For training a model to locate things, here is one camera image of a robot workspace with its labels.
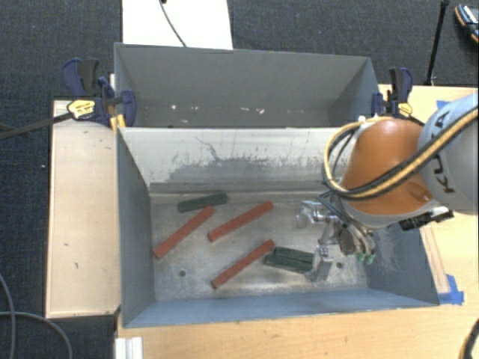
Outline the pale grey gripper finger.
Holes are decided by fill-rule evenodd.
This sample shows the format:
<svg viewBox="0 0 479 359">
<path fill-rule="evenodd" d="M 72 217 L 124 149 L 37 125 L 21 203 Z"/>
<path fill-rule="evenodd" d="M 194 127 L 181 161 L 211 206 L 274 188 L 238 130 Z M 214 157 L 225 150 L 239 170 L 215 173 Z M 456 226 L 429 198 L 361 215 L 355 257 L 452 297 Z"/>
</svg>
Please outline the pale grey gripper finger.
<svg viewBox="0 0 479 359">
<path fill-rule="evenodd" d="M 334 259 L 327 247 L 320 247 L 319 255 L 320 262 L 317 267 L 317 277 L 318 280 L 327 280 Z"/>
<path fill-rule="evenodd" d="M 321 253 L 321 246 L 317 245 L 312 254 L 311 268 L 305 273 L 305 277 L 308 279 L 308 281 L 318 281 L 322 264 L 323 256 Z"/>
</svg>

